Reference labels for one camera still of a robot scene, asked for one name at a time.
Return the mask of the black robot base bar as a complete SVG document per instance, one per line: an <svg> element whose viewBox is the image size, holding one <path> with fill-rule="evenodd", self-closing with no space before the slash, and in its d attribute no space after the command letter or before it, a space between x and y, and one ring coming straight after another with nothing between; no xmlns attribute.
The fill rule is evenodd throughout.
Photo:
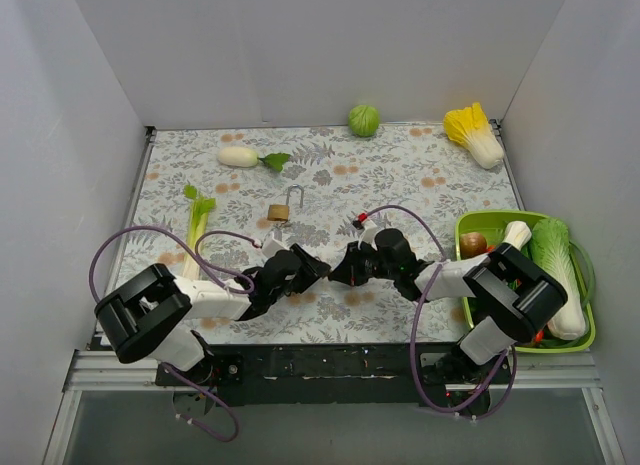
<svg viewBox="0 0 640 465"><path fill-rule="evenodd" d="M210 345L185 376L230 406L420 403L421 392L446 406L448 392L507 385L511 366L474 365L452 342Z"/></svg>

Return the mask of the large brass padlock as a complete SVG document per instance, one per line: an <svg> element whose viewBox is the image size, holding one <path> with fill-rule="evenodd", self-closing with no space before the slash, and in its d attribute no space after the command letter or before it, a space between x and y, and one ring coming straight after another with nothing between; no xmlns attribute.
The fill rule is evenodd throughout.
<svg viewBox="0 0 640 465"><path fill-rule="evenodd" d="M267 211L267 220L271 222L288 222L293 195L298 196L298 208L302 209L304 206L305 190L301 185L291 185L287 188L283 204L271 204L269 206Z"/></svg>

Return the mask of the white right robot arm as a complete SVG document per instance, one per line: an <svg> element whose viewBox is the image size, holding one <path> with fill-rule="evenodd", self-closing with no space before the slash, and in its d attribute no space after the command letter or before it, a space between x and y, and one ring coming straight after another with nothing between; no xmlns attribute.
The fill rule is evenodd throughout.
<svg viewBox="0 0 640 465"><path fill-rule="evenodd" d="M412 302L475 300L484 318L437 364L441 373L469 383L486 374L495 356L532 341L568 300L564 287L510 242L470 259L427 262L394 228L378 232L372 243L349 243L328 275L349 286L372 278L391 281Z"/></svg>

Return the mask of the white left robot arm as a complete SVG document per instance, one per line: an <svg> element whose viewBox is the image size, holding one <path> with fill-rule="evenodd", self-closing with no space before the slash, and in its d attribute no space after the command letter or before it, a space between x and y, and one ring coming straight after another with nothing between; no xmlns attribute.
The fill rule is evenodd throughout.
<svg viewBox="0 0 640 465"><path fill-rule="evenodd" d="M255 319L280 298L305 292L331 271L297 244L285 247L269 238L261 249L266 262L242 273L252 280L252 291L241 279L219 284L193 280L154 264L105 296L94 313L118 360L129 364L151 357L177 368L188 383L203 384L212 375L213 362L205 354L205 342L183 321Z"/></svg>

